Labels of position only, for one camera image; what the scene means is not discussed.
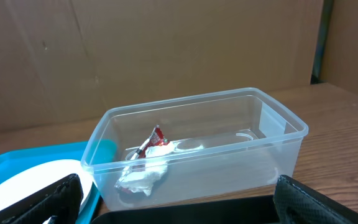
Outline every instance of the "table top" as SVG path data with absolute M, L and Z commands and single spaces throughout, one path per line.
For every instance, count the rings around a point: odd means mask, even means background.
M 358 212 L 358 96 L 328 83 L 268 92 L 306 124 L 293 178 Z M 99 118 L 0 133 L 0 154 L 28 147 L 87 141 Z M 273 193 L 259 187 L 172 205 Z M 108 212 L 104 203 L 96 211 Z

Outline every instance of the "cardboard wall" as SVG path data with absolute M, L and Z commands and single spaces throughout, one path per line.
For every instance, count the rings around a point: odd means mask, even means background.
M 335 1 L 320 79 L 358 94 L 358 1 Z
M 308 85 L 323 1 L 0 1 L 0 131 Z

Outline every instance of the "clear plastic container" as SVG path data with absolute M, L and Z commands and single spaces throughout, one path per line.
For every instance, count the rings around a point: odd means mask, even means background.
M 128 160 L 156 124 L 180 152 Z M 81 164 L 108 208 L 126 210 L 274 184 L 280 174 L 292 176 L 307 134 L 308 126 L 281 103 L 243 88 L 111 109 Z M 136 172 L 160 161 L 168 171 L 150 196 L 114 188 L 125 167 Z

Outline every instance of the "container rim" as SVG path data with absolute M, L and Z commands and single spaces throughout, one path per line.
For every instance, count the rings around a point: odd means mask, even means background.
M 165 103 L 192 100 L 192 99 L 198 99 L 198 98 L 206 98 L 206 97 L 210 97 L 210 96 L 228 95 L 228 94 L 233 94 L 233 93 L 240 93 L 243 91 L 254 91 L 254 92 L 257 92 L 258 94 L 262 95 L 264 98 L 271 101 L 272 104 L 279 106 L 286 114 L 291 116 L 303 129 L 297 130 L 296 132 L 293 132 L 293 133 L 287 133 L 287 134 L 283 134 L 283 135 L 279 135 L 279 136 L 255 139 L 253 141 L 239 142 L 239 143 L 234 143 L 234 144 L 227 144 L 224 146 L 211 147 L 211 148 L 208 148 L 208 150 L 183 152 L 183 153 L 169 154 L 169 155 L 159 156 L 159 157 L 136 159 L 133 161 L 117 161 L 117 162 L 108 162 L 108 163 L 95 164 L 95 165 L 89 165 L 85 161 L 85 158 L 90 153 L 93 142 L 95 141 L 96 135 L 98 133 L 97 130 L 101 130 L 101 128 L 102 128 L 101 121 L 108 119 L 109 114 L 111 114 L 112 112 L 127 110 L 127 109 L 131 109 L 131 108 L 137 108 L 137 107 L 141 107 L 141 106 L 161 105 L 161 104 L 165 104 Z M 105 114 L 101 118 L 100 122 L 96 125 L 96 127 L 95 127 L 95 129 L 86 145 L 83 157 L 81 158 L 81 166 L 84 170 L 86 170 L 88 172 L 95 172 L 95 171 L 108 170 L 108 169 L 118 169 L 118 168 L 123 168 L 125 166 L 142 165 L 142 164 L 146 164 L 148 162 L 170 161 L 170 160 L 176 160 L 176 159 L 186 159 L 189 157 L 194 157 L 194 159 L 197 159 L 197 157 L 199 157 L 199 156 L 205 156 L 208 154 L 216 154 L 216 153 L 220 153 L 220 152 L 235 151 L 235 150 L 238 150 L 238 149 L 244 148 L 244 147 L 252 147 L 252 146 L 258 146 L 258 145 L 263 145 L 263 144 L 268 144 L 268 143 L 273 143 L 273 142 L 303 138 L 308 134 L 308 132 L 309 132 L 308 125 L 305 122 L 303 122 L 295 113 L 290 111 L 286 106 L 281 104 L 279 101 L 277 101 L 273 97 L 269 96 L 268 94 L 264 93 L 263 91 L 261 91 L 257 88 L 247 87 L 247 88 L 240 88 L 240 89 L 235 89 L 235 90 L 226 90 L 226 91 L 219 91 L 219 92 L 214 92 L 214 93 L 205 93 L 205 94 L 200 94 L 200 95 L 173 98 L 173 99 L 169 99 L 169 100 L 160 100 L 160 101 L 153 101 L 153 102 L 149 102 L 149 103 L 140 103 L 140 104 L 136 104 L 136 105 L 121 106 L 121 107 L 112 108 L 112 109 L 108 110 L 107 112 L 105 112 Z

